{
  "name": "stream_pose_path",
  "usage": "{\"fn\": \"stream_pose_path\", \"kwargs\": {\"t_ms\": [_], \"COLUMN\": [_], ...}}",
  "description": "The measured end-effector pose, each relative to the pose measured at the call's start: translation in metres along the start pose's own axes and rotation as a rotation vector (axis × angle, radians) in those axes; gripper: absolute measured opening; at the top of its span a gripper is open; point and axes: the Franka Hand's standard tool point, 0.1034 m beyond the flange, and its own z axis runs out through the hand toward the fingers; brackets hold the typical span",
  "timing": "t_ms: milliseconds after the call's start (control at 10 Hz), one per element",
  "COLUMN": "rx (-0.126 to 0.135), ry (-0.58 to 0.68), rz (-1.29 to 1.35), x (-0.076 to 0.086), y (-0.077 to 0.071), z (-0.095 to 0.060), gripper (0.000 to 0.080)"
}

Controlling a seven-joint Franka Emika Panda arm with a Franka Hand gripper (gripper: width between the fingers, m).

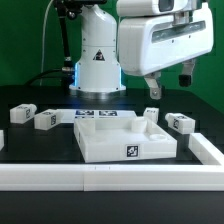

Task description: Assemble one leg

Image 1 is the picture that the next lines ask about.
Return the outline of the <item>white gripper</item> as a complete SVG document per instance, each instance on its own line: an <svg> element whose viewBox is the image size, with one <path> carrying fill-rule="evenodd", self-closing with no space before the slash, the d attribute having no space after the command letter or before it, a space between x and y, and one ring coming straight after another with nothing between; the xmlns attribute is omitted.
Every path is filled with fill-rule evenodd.
<svg viewBox="0 0 224 224"><path fill-rule="evenodd" d="M192 84L196 65L193 58L210 52L213 47L213 18L208 4L203 3L201 9L194 11L120 18L121 68L128 75L146 75L144 79L152 99L162 97L161 72L156 71L183 62L179 85Z"/></svg>

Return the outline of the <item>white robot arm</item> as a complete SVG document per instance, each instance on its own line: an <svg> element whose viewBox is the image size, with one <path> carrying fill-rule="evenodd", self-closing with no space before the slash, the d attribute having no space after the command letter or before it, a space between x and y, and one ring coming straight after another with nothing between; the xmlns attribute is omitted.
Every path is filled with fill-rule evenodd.
<svg viewBox="0 0 224 224"><path fill-rule="evenodd" d="M192 83L195 58L213 47L208 0L118 0L114 19L97 3L82 7L82 54L70 93L105 99L123 92L123 73L142 76L159 99L161 71L181 63L179 84Z"/></svg>

